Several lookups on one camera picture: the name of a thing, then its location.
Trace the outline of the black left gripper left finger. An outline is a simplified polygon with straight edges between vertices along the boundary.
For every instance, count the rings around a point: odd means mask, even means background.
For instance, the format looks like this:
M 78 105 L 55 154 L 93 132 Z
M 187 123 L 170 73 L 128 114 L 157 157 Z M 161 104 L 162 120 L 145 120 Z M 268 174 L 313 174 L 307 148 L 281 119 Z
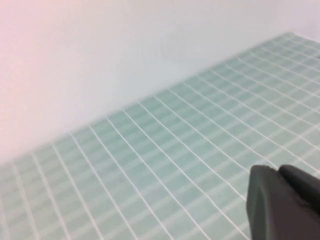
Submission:
M 318 240 L 320 214 L 278 172 L 266 165 L 250 169 L 246 212 L 253 240 Z

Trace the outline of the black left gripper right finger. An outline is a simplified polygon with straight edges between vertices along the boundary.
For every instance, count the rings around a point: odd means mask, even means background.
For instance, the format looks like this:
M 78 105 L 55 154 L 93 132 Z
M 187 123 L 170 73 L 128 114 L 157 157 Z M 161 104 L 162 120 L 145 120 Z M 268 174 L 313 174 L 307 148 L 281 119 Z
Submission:
M 320 214 L 320 180 L 289 164 L 281 165 L 280 175 L 304 199 L 318 215 Z

